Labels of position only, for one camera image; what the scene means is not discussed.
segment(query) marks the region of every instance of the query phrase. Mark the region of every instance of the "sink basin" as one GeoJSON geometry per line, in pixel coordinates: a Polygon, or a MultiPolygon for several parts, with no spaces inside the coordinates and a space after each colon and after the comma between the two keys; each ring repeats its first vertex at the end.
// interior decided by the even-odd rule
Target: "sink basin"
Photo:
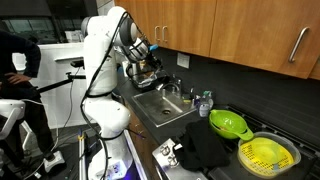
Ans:
{"type": "Polygon", "coordinates": [[[191,103],[183,102],[182,99],[165,89],[138,94],[133,97],[133,101],[156,127],[195,111],[191,103]]]}

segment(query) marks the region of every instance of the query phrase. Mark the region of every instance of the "yellow colander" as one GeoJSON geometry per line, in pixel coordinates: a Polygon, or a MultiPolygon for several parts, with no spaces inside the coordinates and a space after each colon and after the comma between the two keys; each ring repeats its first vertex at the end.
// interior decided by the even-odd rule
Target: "yellow colander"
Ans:
{"type": "Polygon", "coordinates": [[[273,178],[300,162],[301,155],[294,145],[278,135],[258,132],[250,141],[239,141],[238,159],[252,174],[273,178]]]}

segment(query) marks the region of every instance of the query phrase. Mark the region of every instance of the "green colander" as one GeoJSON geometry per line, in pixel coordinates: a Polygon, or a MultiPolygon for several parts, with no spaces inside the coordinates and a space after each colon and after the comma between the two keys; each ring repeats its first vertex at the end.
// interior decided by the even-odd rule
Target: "green colander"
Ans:
{"type": "Polygon", "coordinates": [[[246,121],[231,111],[214,109],[210,112],[209,121],[213,130],[226,139],[250,140],[253,138],[253,133],[246,121]]]}

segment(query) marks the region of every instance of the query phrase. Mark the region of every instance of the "countertop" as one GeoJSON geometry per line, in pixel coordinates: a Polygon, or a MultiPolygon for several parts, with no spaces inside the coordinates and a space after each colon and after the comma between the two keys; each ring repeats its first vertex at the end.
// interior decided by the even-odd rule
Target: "countertop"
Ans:
{"type": "Polygon", "coordinates": [[[124,77],[123,74],[118,75],[117,90],[159,145],[164,143],[170,137],[181,135],[188,123],[203,119],[199,116],[197,111],[193,111],[173,122],[156,127],[150,120],[148,120],[148,117],[133,101],[132,97],[137,94],[141,94],[141,92],[134,88],[129,78],[124,77]]]}

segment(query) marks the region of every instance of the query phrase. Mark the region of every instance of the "black wall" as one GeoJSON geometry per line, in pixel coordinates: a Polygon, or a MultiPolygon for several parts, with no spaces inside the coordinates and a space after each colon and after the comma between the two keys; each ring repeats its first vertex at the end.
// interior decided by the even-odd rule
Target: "black wall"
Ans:
{"type": "Polygon", "coordinates": [[[51,16],[46,0],[0,0],[0,16],[51,16]]]}
{"type": "Polygon", "coordinates": [[[216,104],[232,103],[320,148],[320,81],[298,79],[192,56],[190,69],[177,66],[177,52],[160,48],[164,69],[197,94],[213,90],[216,104]]]}

